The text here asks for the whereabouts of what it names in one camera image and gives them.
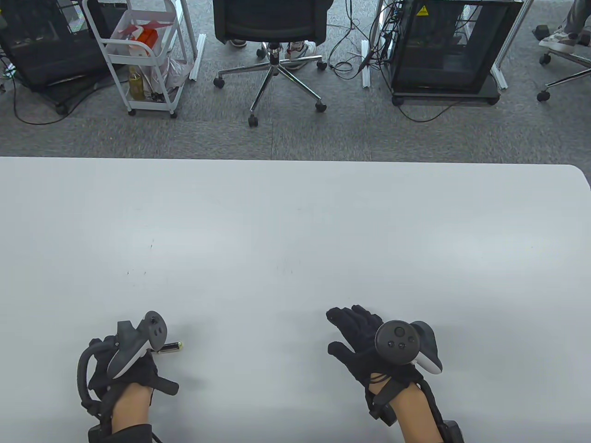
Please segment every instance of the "black sleeve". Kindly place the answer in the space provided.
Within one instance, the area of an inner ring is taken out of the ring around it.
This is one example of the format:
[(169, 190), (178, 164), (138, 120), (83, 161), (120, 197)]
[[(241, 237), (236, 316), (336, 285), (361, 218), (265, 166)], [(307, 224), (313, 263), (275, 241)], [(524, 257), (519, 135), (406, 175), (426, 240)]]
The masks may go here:
[(111, 434), (101, 443), (151, 443), (152, 425), (136, 425)]

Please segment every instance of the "orange box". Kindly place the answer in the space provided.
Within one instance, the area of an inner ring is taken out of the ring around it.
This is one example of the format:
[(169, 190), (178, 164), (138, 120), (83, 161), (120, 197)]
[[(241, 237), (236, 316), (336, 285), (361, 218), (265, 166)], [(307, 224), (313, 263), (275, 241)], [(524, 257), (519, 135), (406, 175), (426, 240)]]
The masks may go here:
[(141, 33), (138, 39), (133, 39), (135, 41), (140, 41), (147, 45), (150, 49), (154, 49), (154, 45), (158, 40), (158, 32), (155, 29), (144, 29), (144, 32)]

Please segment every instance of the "black glove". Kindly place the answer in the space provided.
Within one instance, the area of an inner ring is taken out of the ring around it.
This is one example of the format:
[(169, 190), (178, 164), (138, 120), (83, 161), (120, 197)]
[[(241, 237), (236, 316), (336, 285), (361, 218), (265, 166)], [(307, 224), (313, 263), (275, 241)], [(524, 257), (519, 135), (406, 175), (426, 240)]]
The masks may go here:
[[(137, 383), (142, 386), (149, 386), (157, 389), (153, 385), (155, 384), (154, 380), (159, 378), (158, 368), (156, 368), (156, 363), (154, 363), (154, 359), (150, 352), (146, 352), (146, 355), (138, 359), (138, 361), (136, 361), (121, 377), (110, 379), (107, 376), (107, 368), (117, 352), (117, 348), (115, 347), (115, 336), (109, 335), (105, 337), (104, 342), (112, 343), (113, 346), (109, 350), (95, 354), (96, 369), (88, 383), (88, 389), (94, 390), (99, 399), (102, 400), (108, 391), (108, 387), (114, 385), (128, 386), (131, 383)], [(96, 343), (101, 343), (101, 340), (94, 338), (89, 346)]]
[[(329, 354), (343, 363), (353, 377), (364, 386), (365, 399), (372, 416), (380, 417), (388, 426), (391, 426), (396, 421), (396, 416), (389, 406), (389, 401), (400, 391), (409, 387), (410, 383), (422, 380), (423, 376), (412, 364), (396, 366), (378, 354), (375, 348), (375, 334), (384, 323), (378, 315), (371, 314), (359, 305), (353, 305), (351, 309), (332, 308), (326, 313), (326, 318), (339, 329), (354, 351), (351, 352), (343, 343), (334, 341), (328, 346)], [(382, 391), (386, 395), (388, 388), (393, 396), (380, 401), (379, 407), (374, 402), (375, 395), (369, 391), (369, 385), (382, 382), (387, 377), (372, 380), (372, 373), (391, 377), (391, 381)]]
[[(101, 400), (101, 422), (107, 423), (110, 421), (115, 404), (131, 383), (158, 389), (169, 395), (175, 395), (178, 392), (178, 384), (158, 377), (158, 368), (156, 368), (156, 363), (154, 363), (150, 352), (146, 352), (121, 377), (110, 379), (107, 376), (107, 368), (117, 352), (115, 336), (109, 335), (103, 341), (104, 343), (111, 343), (112, 347), (95, 354), (96, 369), (88, 383), (88, 389), (94, 390), (96, 396)], [(89, 343), (89, 346), (96, 343), (101, 343), (101, 340), (94, 338)]]

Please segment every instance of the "computer case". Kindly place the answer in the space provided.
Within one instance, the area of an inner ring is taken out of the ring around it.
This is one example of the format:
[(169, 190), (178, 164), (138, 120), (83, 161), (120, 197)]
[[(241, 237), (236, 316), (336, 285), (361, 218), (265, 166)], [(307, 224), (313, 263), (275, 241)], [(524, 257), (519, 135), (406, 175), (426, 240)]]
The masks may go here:
[[(127, 5), (91, 1), (100, 15), (96, 20), (112, 32)], [(32, 91), (43, 92), (73, 77), (108, 74), (79, 3), (0, 0), (0, 47), (16, 67), (19, 80)]]
[(387, 60), (394, 95), (478, 97), (485, 83), (496, 93), (489, 73), (521, 5), (515, 0), (404, 0)]

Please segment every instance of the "office chair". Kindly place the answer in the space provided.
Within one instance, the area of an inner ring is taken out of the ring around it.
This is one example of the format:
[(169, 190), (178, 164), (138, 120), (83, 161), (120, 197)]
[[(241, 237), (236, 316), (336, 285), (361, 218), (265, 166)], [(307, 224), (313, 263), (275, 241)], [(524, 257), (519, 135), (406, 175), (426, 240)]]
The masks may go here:
[(213, 80), (216, 87), (223, 88), (223, 76), (226, 74), (267, 71), (252, 102), (251, 115), (248, 118), (250, 127), (258, 126), (258, 119), (254, 115), (256, 106), (272, 77), (279, 74), (313, 97), (318, 112), (326, 110), (322, 98), (286, 69), (293, 63), (315, 61), (317, 68), (323, 71), (327, 64), (322, 61), (322, 56), (301, 57), (291, 61), (280, 60), (280, 53), (281, 43), (302, 40), (313, 41), (316, 45), (323, 43), (326, 40), (326, 12), (332, 2), (333, 0), (213, 0), (216, 38), (224, 44), (228, 40), (261, 42), (261, 48), (256, 54), (260, 60), (267, 58), (264, 63), (218, 71)]
[(582, 79), (584, 77), (591, 75), (591, 60), (589, 60), (588, 58), (576, 56), (575, 54), (565, 54), (565, 53), (554, 51), (554, 50), (548, 49), (548, 48), (545, 48), (545, 49), (546, 49), (546, 52), (540, 57), (540, 64), (542, 66), (550, 63), (550, 60), (552, 60), (552, 57), (550, 57), (550, 54), (554, 54), (555, 56), (566, 58), (567, 60), (570, 60), (573, 63), (584, 66), (587, 69), (585, 69), (584, 71), (581, 71), (581, 72), (577, 72), (576, 74), (572, 74), (570, 76), (567, 76), (563, 79), (556, 80), (555, 82), (546, 83), (544, 85), (544, 88), (540, 92), (538, 92), (537, 99), (539, 102), (545, 102), (546, 100), (548, 100), (550, 98), (550, 93), (548, 92), (548, 88), (558, 86), (559, 84), (567, 83), (572, 80)]

